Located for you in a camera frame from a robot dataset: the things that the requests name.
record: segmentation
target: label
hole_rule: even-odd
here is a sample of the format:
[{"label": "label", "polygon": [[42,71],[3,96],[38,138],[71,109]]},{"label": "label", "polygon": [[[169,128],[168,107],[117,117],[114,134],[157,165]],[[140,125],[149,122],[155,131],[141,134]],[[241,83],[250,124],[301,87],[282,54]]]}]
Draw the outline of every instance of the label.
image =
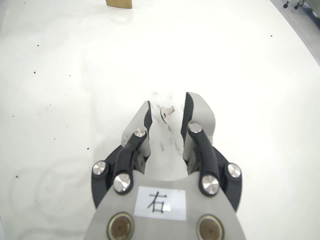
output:
[{"label": "label", "polygon": [[139,186],[134,215],[186,221],[186,191]]}]

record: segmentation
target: silver screw head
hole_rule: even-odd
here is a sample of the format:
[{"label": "silver screw head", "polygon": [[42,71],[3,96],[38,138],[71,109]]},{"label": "silver screw head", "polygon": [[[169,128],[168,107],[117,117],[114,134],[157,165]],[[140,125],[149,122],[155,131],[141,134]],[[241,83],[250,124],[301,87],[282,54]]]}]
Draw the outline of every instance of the silver screw head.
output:
[{"label": "silver screw head", "polygon": [[92,173],[95,175],[101,175],[106,169],[106,163],[104,161],[98,161],[92,168]]},{"label": "silver screw head", "polygon": [[143,137],[146,134],[146,130],[144,128],[137,128],[134,132],[134,135],[137,137]]},{"label": "silver screw head", "polygon": [[238,178],[241,176],[240,167],[234,163],[230,163],[228,165],[228,172],[229,172],[230,176],[233,178]]},{"label": "silver screw head", "polygon": [[113,189],[116,192],[124,192],[129,188],[130,183],[131,183],[131,179],[129,174],[121,173],[115,177],[113,181]]},{"label": "silver screw head", "polygon": [[202,127],[201,125],[197,124],[197,123],[192,123],[189,125],[189,129],[192,133],[198,134],[202,131]]},{"label": "silver screw head", "polygon": [[208,194],[215,195],[219,192],[219,181],[212,175],[204,175],[201,179],[201,184],[204,191]]}]

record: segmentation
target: chinese character 右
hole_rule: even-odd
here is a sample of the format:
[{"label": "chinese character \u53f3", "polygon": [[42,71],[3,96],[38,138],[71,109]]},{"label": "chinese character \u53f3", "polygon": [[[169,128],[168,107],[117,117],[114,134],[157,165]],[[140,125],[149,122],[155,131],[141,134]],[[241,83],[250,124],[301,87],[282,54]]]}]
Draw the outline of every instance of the chinese character 右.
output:
[{"label": "chinese character \u53f3", "polygon": [[[163,206],[165,204],[164,201],[156,201],[157,197],[161,197],[161,198],[167,198],[167,195],[159,195],[159,192],[157,191],[157,194],[149,194],[150,197],[154,197],[152,203],[149,204],[149,206],[147,207],[148,209],[151,207],[151,205],[153,205],[152,207],[152,212],[160,212],[163,214]],[[161,209],[155,209],[155,205],[156,204],[161,204]]]}]

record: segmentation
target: white surface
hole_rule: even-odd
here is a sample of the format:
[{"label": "white surface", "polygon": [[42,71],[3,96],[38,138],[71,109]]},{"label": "white surface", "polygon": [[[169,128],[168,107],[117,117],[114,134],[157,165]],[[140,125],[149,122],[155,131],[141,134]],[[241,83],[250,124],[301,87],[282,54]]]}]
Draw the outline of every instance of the white surface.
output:
[{"label": "white surface", "polygon": [[0,221],[0,240],[5,240],[5,234],[3,233],[1,221]]},{"label": "white surface", "polygon": [[132,2],[9,1],[0,36],[6,238],[82,239],[94,213],[90,167],[120,144],[145,100],[157,119],[157,105],[176,109],[172,132],[154,119],[146,175],[185,176],[177,150],[193,91],[215,113],[215,147],[242,168],[247,239],[316,239],[320,69],[296,33],[269,0]]},{"label": "white surface", "polygon": [[153,219],[186,221],[186,191],[139,186],[134,215]]}]

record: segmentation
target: silver key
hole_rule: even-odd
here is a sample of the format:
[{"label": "silver key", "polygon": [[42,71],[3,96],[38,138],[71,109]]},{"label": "silver key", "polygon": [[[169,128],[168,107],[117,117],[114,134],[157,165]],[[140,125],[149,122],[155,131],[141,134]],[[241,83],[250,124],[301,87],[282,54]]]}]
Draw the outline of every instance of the silver key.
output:
[{"label": "silver key", "polygon": [[167,124],[170,118],[170,115],[175,111],[174,107],[166,108],[164,106],[160,109],[160,115],[162,120]]}]

